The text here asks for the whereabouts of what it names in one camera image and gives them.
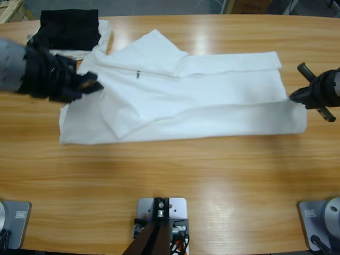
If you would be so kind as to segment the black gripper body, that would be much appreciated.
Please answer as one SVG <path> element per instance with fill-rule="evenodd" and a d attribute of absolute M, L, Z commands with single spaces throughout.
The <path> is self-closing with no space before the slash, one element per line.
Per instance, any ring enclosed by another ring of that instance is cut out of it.
<path fill-rule="evenodd" d="M 334 122 L 336 117 L 328 109 L 339 106 L 339 69 L 315 76 L 305 63 L 301 63 L 297 70 L 309 81 L 312 106 L 305 106 L 306 109 L 316 109 L 323 119 Z"/>
<path fill-rule="evenodd" d="M 59 103 L 80 98 L 75 60 L 45 50 L 27 50 L 24 60 L 25 73 L 18 93 Z"/>

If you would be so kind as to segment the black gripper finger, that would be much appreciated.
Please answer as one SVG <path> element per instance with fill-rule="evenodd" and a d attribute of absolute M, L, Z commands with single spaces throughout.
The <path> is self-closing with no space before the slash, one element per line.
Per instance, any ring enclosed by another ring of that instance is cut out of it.
<path fill-rule="evenodd" d="M 78 75 L 79 84 L 94 84 L 95 82 L 97 82 L 97 75 L 92 72 Z"/>
<path fill-rule="evenodd" d="M 104 87 L 98 81 L 86 81 L 79 85 L 79 89 L 83 94 L 88 95 L 103 90 Z"/>
<path fill-rule="evenodd" d="M 310 97 L 289 96 L 289 99 L 295 103 L 303 104 L 304 106 L 312 106 L 312 100 Z"/>
<path fill-rule="evenodd" d="M 299 88 L 289 95 L 290 98 L 309 98 L 311 90 L 309 87 Z"/>

